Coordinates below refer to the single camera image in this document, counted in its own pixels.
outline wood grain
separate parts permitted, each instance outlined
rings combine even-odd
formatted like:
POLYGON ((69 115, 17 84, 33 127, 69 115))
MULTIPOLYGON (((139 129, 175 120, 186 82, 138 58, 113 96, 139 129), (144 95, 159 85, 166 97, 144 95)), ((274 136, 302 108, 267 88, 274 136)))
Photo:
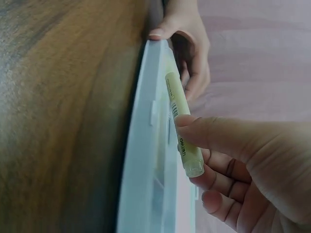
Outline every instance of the wood grain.
POLYGON ((113 232, 146 0, 0 0, 0 232, 113 232))

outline highlighter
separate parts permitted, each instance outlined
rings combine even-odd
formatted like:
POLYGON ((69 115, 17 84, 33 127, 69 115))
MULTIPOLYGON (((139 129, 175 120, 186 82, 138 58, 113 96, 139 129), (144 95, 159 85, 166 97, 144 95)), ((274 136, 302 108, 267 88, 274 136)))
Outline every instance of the highlighter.
MULTIPOLYGON (((166 86, 170 98, 170 106, 173 118, 178 115, 190 115, 190 110, 185 93, 179 78, 179 73, 172 68, 172 57, 168 57, 166 69, 166 86)), ((179 152, 186 175, 189 178, 201 176, 204 173, 204 160, 201 149, 186 142, 177 134, 179 152)))

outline highlighter cap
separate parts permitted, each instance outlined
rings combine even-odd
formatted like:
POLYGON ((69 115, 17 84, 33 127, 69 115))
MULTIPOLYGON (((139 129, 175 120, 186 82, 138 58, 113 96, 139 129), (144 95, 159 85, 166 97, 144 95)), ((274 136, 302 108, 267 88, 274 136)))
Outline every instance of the highlighter cap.
POLYGON ((189 160, 184 163, 184 169, 189 178, 201 176, 204 173, 203 161, 189 160))

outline pink fabric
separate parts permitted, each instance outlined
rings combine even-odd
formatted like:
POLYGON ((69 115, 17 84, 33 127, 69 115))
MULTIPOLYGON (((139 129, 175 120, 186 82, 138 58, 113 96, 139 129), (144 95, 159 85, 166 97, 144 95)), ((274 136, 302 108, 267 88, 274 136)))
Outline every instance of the pink fabric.
MULTIPOLYGON (((194 115, 311 120, 311 1, 199 0, 211 84, 194 115)), ((196 208, 197 233, 232 232, 196 208)))

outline hand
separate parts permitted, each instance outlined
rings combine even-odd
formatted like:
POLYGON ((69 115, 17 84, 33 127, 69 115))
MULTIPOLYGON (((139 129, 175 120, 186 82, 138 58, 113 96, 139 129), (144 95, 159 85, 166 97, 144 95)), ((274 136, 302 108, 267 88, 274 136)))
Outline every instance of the hand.
POLYGON ((163 21, 150 32, 149 37, 153 40, 169 39, 174 33, 184 36, 190 44, 188 46, 181 40, 173 41, 182 67, 181 80, 186 98, 188 101, 194 100, 210 82, 207 63, 209 40, 196 0, 170 0, 163 21))
POLYGON ((203 150, 211 215, 237 232, 311 232, 311 123, 226 118, 176 119, 177 132, 203 150))

